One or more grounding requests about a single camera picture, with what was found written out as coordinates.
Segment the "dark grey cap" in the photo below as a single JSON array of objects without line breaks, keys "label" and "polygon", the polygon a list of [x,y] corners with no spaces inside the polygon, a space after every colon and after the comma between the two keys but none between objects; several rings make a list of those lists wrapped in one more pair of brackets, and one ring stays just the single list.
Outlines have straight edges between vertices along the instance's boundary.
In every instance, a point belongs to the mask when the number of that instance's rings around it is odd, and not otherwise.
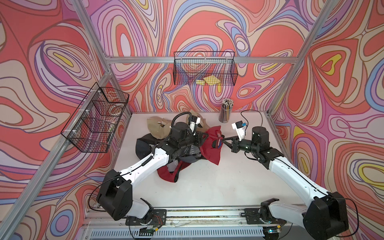
[{"label": "dark grey cap", "polygon": [[182,161],[185,163],[193,164],[199,160],[206,160],[206,158],[201,153],[201,150],[197,146],[190,146],[182,149],[181,155],[176,157],[175,160]]},{"label": "dark grey cap", "polygon": [[147,155],[153,152],[154,147],[159,143],[159,140],[151,134],[144,135],[137,139],[135,152],[137,157],[142,160]]}]

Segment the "dark red cap front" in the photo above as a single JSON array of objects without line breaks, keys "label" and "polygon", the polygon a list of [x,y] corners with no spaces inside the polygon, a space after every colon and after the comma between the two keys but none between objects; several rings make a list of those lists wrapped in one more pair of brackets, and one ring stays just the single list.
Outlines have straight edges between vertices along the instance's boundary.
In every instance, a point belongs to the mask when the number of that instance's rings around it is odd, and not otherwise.
[{"label": "dark red cap front", "polygon": [[172,163],[157,169],[157,173],[161,179],[170,183],[176,183],[179,179],[180,172],[191,164],[183,161],[173,161]]}]

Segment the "beige cap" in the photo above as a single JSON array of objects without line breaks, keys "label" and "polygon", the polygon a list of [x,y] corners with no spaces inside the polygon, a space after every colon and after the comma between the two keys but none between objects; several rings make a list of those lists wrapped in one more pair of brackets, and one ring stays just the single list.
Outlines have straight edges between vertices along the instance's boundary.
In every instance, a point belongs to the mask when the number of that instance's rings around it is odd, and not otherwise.
[{"label": "beige cap", "polygon": [[171,120],[153,116],[147,119],[147,127],[150,134],[158,140],[165,139],[171,131]]},{"label": "beige cap", "polygon": [[190,110],[193,116],[200,118],[200,123],[197,125],[197,131],[206,132],[210,127],[208,126],[206,119],[203,116],[193,110]]}]

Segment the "dark red cap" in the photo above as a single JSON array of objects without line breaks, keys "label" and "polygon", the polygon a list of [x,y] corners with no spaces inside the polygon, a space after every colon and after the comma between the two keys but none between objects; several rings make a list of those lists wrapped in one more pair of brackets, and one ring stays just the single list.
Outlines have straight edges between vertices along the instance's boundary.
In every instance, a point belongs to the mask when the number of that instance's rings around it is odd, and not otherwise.
[{"label": "dark red cap", "polygon": [[215,165],[219,165],[221,159],[222,136],[221,126],[211,127],[205,131],[208,135],[200,147],[202,156]]},{"label": "dark red cap", "polygon": [[157,173],[161,179],[170,183],[176,183],[179,179],[180,172],[191,164],[183,161],[173,161],[172,163],[157,169]]}]

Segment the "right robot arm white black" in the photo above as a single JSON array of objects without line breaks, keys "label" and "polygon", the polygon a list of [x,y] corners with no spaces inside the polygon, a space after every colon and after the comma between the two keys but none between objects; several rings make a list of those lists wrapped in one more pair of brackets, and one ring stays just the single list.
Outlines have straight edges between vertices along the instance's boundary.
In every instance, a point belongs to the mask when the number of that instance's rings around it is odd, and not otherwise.
[{"label": "right robot arm white black", "polygon": [[304,206],[296,206],[272,198],[261,203],[253,218],[265,224],[278,220],[290,222],[304,228],[315,240],[328,240],[349,229],[346,199],[316,184],[271,147],[266,128],[254,127],[251,140],[245,138],[245,127],[234,126],[234,129],[236,136],[220,138],[212,145],[217,148],[226,145],[233,153],[251,154],[251,160],[277,175],[304,202]]}]

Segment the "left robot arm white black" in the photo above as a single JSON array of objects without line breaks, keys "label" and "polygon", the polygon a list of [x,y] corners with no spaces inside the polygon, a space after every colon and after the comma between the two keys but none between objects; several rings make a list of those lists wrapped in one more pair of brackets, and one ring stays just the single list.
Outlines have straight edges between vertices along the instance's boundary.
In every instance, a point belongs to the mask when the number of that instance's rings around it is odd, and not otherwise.
[{"label": "left robot arm white black", "polygon": [[97,195],[98,204],[115,221],[129,216],[147,222],[153,208],[144,199],[134,199],[133,189],[157,169],[180,158],[189,147],[202,146],[208,136],[207,133],[191,130],[186,123],[176,123],[170,135],[139,162],[119,172],[107,172]]}]

